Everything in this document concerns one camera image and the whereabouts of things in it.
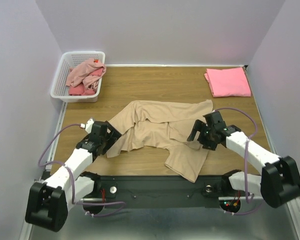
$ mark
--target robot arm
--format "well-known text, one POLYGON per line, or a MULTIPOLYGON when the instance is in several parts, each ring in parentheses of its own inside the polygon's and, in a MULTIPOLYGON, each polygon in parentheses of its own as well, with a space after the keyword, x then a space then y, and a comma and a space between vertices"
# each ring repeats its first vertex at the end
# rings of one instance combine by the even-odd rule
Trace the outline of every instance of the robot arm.
MULTIPOLYGON (((202 147, 216 150, 218 144, 245 157, 246 142, 249 141, 247 161, 251 163, 260 176, 247 175, 249 192, 262 196, 273 208, 300 197, 300 174, 295 160, 280 157, 262 148, 241 132, 235 125, 226 126, 220 112, 215 111, 204 116, 206 123, 197 120, 187 139, 193 141, 200 132, 198 141, 202 147)), ((228 184, 234 190, 245 190, 245 174, 234 170, 226 173, 228 184)))
POLYGON ((90 119, 86 125, 81 126, 88 135, 76 145, 65 162, 66 167, 61 166, 44 182, 35 182, 30 188, 25 214, 27 223, 57 232, 66 222, 74 203, 98 190, 97 175, 82 172, 98 156, 105 154, 121 134, 107 121, 90 119), (74 199, 72 181, 75 188, 74 199))

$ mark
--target screw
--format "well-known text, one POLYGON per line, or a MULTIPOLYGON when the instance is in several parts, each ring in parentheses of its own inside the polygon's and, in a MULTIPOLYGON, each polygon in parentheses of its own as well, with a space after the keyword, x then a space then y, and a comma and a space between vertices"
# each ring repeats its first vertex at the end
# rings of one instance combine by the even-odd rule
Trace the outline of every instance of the screw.
POLYGON ((207 193, 212 193, 213 189, 214 189, 214 188, 213 188, 212 186, 210 186, 210 185, 205 186, 205 191, 206 191, 207 193))
POLYGON ((110 193, 115 194, 117 192, 117 188, 115 186, 110 187, 110 193))

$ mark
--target black mounting bracket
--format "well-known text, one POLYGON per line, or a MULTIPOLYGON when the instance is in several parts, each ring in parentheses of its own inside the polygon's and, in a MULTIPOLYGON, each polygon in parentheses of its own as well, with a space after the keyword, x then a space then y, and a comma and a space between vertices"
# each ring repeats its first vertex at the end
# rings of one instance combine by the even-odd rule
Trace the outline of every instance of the black mounting bracket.
POLYGON ((58 232, 66 222, 68 207, 65 191, 35 182, 30 188, 25 221, 58 232))
POLYGON ((273 208, 300 197, 300 174, 292 157, 286 156, 275 163, 265 164, 262 168, 261 194, 273 208))

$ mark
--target cable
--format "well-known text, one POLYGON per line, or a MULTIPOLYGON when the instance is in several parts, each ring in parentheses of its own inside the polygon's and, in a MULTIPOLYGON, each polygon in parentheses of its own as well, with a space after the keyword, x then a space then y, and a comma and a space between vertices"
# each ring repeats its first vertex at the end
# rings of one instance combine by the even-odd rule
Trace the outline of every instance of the cable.
POLYGON ((252 133, 250 136, 247 137, 247 141, 245 142, 245 150, 244 150, 244 191, 245 191, 245 201, 250 204, 251 201, 254 199, 254 194, 252 194, 251 198, 249 199, 249 192, 248 192, 248 147, 249 147, 249 141, 252 137, 254 137, 257 132, 258 132, 258 126, 256 121, 246 112, 235 108, 235 107, 221 107, 221 108, 217 108, 215 111, 219 111, 219 110, 224 110, 224 109, 229 109, 229 110, 235 110, 237 112, 242 113, 243 115, 245 115, 246 117, 248 117, 251 122, 254 125, 254 133, 252 133))
POLYGON ((46 162, 44 164, 41 164, 41 161, 44 157, 44 155, 46 154, 47 150, 50 148, 50 146, 52 145, 52 143, 56 140, 56 138, 67 128, 73 127, 73 126, 81 126, 81 124, 79 123, 74 123, 74 124, 70 124, 68 126, 65 126, 64 128, 62 128, 59 132, 57 132, 57 134, 52 138, 52 140, 49 142, 49 144, 47 145, 47 147, 44 149, 43 153, 41 154, 39 160, 38 160, 38 167, 45 167, 47 165, 53 165, 53 164, 59 164, 61 166, 63 166, 69 173, 69 177, 70 177, 70 182, 71 182, 71 190, 72 190, 72 198, 71 198, 71 203, 73 205, 83 205, 83 206, 113 206, 113 205, 122 205, 120 208, 116 209, 113 212, 107 213, 107 214, 103 214, 103 215, 93 215, 91 214, 92 217, 107 217, 110 216, 112 214, 115 214, 117 212, 119 212, 120 210, 122 210, 125 206, 126 203, 124 201, 115 201, 115 202, 108 202, 108 203, 88 203, 88 202, 83 202, 83 201, 75 201, 75 196, 76 196, 76 190, 75 190, 75 179, 74 179, 74 175, 71 171, 71 169, 69 167, 66 166, 66 164, 64 162, 61 161, 50 161, 50 162, 46 162))
POLYGON ((102 190, 100 190, 101 194, 102 194, 102 202, 105 203, 106 202, 106 190, 103 188, 102 190))
POLYGON ((226 211, 224 210, 223 212, 224 213, 228 213, 228 214, 231 214, 231 215, 237 215, 237 216, 244 216, 244 215, 248 215, 248 214, 253 214, 255 213, 256 211, 258 211, 264 204, 265 201, 262 201, 262 203, 260 203, 259 206, 257 206, 256 208, 250 210, 250 211, 246 211, 246 212, 231 212, 231 211, 226 211))
POLYGON ((234 199, 231 201, 231 203, 233 203, 235 200, 236 200, 236 198, 238 197, 238 199, 240 198, 240 191, 238 190, 238 196, 237 195, 235 195, 234 196, 234 199))
POLYGON ((239 203, 239 201, 240 201, 240 191, 238 191, 238 193, 239 193, 239 196, 238 196, 237 201, 235 202, 236 205, 238 205, 238 203, 239 203))

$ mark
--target folded pink towel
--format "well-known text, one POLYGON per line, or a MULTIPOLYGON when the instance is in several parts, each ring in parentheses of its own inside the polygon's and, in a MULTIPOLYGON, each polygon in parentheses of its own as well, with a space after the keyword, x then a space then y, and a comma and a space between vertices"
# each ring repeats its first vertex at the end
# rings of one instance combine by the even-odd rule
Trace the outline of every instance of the folded pink towel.
POLYGON ((68 91, 70 96, 81 96, 84 92, 85 86, 82 83, 78 86, 70 86, 68 91))
POLYGON ((86 89, 97 91, 98 81, 105 73, 106 66, 102 62, 95 62, 95 59, 89 58, 75 68, 70 69, 65 85, 76 87, 83 83, 86 89))
POLYGON ((204 74, 209 83, 211 93, 219 97, 251 97, 251 91, 242 67, 230 69, 207 69, 204 74))
POLYGON ((82 96, 91 96, 91 95, 95 95, 95 94, 96 94, 95 90, 86 88, 84 90, 84 93, 82 93, 82 96))

